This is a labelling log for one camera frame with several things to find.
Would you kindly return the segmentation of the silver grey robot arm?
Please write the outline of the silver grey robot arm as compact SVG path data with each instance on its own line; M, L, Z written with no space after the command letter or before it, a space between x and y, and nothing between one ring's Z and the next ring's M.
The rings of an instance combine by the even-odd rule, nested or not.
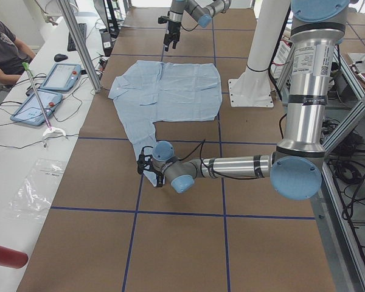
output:
M184 12L187 12L199 26L205 28L218 13L225 13L231 6L231 1L217 0L212 1L205 7L202 7L194 0L172 1L167 15L158 18L159 24L167 23L167 33L164 36L164 49L169 51L171 46L176 49L180 39L180 29Z
M334 46L346 30L348 1L291 1L293 43L287 124L275 152L239 158L197 158L182 162L171 143L158 142L137 160L139 173L150 172L156 186L168 181L183 193L197 178L249 180L269 178L292 200L305 200L321 187L325 150L320 143Z

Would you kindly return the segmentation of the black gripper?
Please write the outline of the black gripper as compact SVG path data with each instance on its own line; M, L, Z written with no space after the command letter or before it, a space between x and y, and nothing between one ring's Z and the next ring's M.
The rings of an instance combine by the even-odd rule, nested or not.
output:
M158 18L159 24L168 24L167 33L164 36L163 44L164 50L169 51L169 46L172 44L172 49L176 46L180 39L181 20L172 20L168 16L160 16Z
M152 172L156 174L156 187L162 187L164 185L164 175L159 171L156 170L153 165L153 156L146 155L145 149L146 148L153 148L152 146L144 146L139 154L137 160L137 172L138 174L142 175L144 171Z

